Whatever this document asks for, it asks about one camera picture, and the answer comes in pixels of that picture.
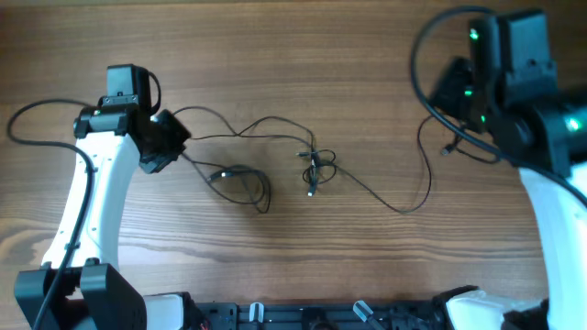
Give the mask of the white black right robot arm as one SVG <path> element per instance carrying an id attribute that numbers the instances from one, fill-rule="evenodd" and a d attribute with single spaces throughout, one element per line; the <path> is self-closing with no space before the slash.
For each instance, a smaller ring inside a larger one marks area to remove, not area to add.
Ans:
<path id="1" fill-rule="evenodd" d="M 586 326 L 586 92 L 561 91 L 547 18 L 469 8 L 471 55 L 444 71 L 427 111 L 455 135 L 510 162 L 537 219 L 548 277 L 539 302 L 482 290 L 447 301 L 457 329 L 583 329 Z"/>

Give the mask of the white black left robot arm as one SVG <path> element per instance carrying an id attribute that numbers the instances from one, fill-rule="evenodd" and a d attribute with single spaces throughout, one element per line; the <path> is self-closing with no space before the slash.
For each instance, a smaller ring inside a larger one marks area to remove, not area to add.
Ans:
<path id="1" fill-rule="evenodd" d="M 198 314 L 185 293 L 143 296 L 118 270 L 118 237 L 133 173 L 163 170 L 191 136 L 159 103 L 145 68 L 110 66 L 98 104 L 73 124 L 72 186 L 37 270 L 21 271 L 17 303 L 34 329 L 187 329 Z"/>

